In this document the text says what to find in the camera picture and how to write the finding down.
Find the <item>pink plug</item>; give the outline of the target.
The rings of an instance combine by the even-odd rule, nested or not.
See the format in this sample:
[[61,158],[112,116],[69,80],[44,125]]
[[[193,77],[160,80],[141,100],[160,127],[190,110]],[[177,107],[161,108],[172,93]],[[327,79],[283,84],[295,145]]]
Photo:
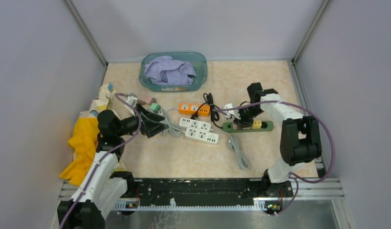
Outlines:
[[139,98],[137,99],[137,103],[140,105],[146,105],[146,101],[139,99]]
[[142,97],[141,98],[142,104],[151,105],[156,102],[156,99],[154,97]]

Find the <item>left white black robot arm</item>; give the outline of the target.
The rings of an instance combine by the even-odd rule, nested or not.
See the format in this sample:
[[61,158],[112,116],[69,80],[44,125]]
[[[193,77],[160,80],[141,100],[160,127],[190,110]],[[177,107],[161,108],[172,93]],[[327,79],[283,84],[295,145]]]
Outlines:
[[97,116],[98,146],[93,163],[81,185],[67,201],[57,208],[61,229],[103,229],[109,213],[121,196],[129,198],[136,192],[131,172],[115,171],[128,143],[122,138],[138,134],[148,138],[168,129],[162,115],[149,112],[140,104],[133,108],[135,115],[119,119],[111,110]]

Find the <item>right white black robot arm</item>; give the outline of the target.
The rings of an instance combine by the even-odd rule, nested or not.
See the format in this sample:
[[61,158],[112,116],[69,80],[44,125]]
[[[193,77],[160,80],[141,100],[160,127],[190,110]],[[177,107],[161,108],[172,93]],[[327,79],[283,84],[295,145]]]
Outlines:
[[235,111],[234,124],[241,129],[253,128],[254,118],[266,112],[281,127],[281,157],[262,177],[263,193],[273,197],[285,187],[291,172],[321,156],[319,122],[281,103],[278,92],[263,89],[261,83],[252,83],[247,92],[251,105]]

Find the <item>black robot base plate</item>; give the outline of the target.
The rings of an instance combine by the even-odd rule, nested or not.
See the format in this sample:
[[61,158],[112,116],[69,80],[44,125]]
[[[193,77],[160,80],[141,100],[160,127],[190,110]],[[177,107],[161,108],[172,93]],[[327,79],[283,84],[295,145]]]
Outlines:
[[291,182],[270,185],[260,178],[138,178],[121,197],[140,207],[252,206],[256,198],[290,198]]

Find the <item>small white power strip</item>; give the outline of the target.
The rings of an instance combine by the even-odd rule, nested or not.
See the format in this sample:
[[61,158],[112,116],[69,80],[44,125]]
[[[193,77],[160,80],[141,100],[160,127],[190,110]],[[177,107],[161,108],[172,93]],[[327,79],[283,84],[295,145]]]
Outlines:
[[200,129],[203,131],[210,132],[211,131],[211,124],[203,121],[198,121],[194,119],[189,118],[180,118],[179,120],[179,126],[184,128],[195,128]]

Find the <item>green power strip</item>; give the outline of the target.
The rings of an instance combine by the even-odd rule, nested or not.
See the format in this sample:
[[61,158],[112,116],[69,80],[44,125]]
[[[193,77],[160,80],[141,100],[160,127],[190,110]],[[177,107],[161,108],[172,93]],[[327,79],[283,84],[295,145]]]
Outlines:
[[256,133],[256,132],[271,132],[274,129],[272,121],[262,121],[262,127],[260,129],[242,129],[237,127],[233,122],[223,123],[222,129],[227,133]]

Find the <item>orange power strip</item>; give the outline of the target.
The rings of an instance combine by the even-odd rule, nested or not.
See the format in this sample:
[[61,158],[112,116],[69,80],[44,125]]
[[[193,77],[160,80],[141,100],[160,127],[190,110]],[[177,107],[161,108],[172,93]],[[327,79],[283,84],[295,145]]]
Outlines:
[[198,116],[202,117],[210,116],[210,107],[207,104],[180,103],[178,111],[182,115],[194,115],[197,113]]

